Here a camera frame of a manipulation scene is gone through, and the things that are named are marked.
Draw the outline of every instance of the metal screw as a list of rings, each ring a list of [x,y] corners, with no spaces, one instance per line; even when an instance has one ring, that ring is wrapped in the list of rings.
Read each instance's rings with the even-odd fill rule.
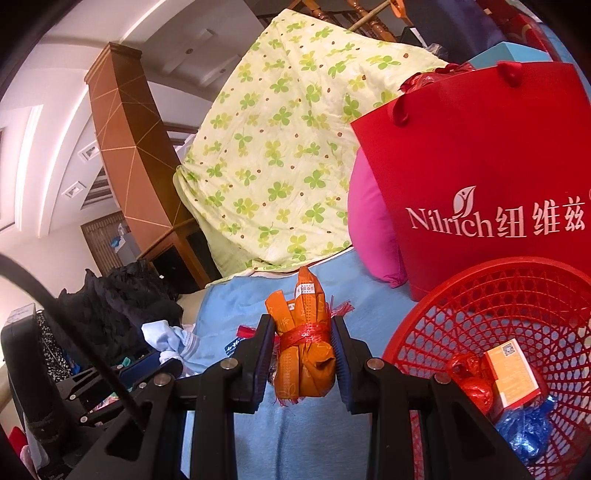
[[[169,374],[158,374],[154,377],[154,384],[157,387],[168,385],[173,378]]]
[[[437,372],[435,374],[435,381],[437,383],[440,383],[441,385],[447,385],[449,382],[452,381],[452,378],[449,376],[449,374],[445,372]]]
[[[371,370],[381,370],[384,368],[384,361],[381,358],[370,358],[368,360],[368,367]]]
[[[231,370],[232,368],[236,368],[238,366],[238,360],[235,358],[225,358],[220,362],[220,367],[224,370]]]

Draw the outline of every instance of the qr code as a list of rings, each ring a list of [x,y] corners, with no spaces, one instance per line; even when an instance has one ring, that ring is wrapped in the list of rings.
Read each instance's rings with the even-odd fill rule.
[[[503,353],[505,354],[505,356],[509,356],[509,355],[512,355],[513,353],[515,353],[515,349],[513,348],[513,345],[509,344],[509,345],[503,346]]]

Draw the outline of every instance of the patterned fabric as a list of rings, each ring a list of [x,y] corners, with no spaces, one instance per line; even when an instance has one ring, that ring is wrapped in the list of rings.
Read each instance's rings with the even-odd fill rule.
[[[445,62],[278,15],[219,93],[174,182],[223,276],[295,270],[347,248],[349,123]]]
[[[42,310],[37,312],[37,324],[41,330],[41,347],[48,375],[55,383],[70,378],[72,376],[70,365],[64,357],[63,350],[57,344]]]

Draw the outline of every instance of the teal box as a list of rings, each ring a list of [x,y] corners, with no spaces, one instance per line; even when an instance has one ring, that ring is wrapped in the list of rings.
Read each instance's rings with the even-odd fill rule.
[[[552,61],[552,58],[546,51],[504,41],[476,55],[470,63],[476,69],[485,69],[498,61]]]

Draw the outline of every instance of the orange wrapped bundle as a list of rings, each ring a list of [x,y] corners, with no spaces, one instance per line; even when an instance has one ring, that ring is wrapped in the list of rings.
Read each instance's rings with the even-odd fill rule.
[[[301,267],[295,300],[287,302],[278,290],[265,305],[280,336],[275,395],[282,403],[324,397],[335,383],[335,354],[330,344],[330,313],[318,279]]]

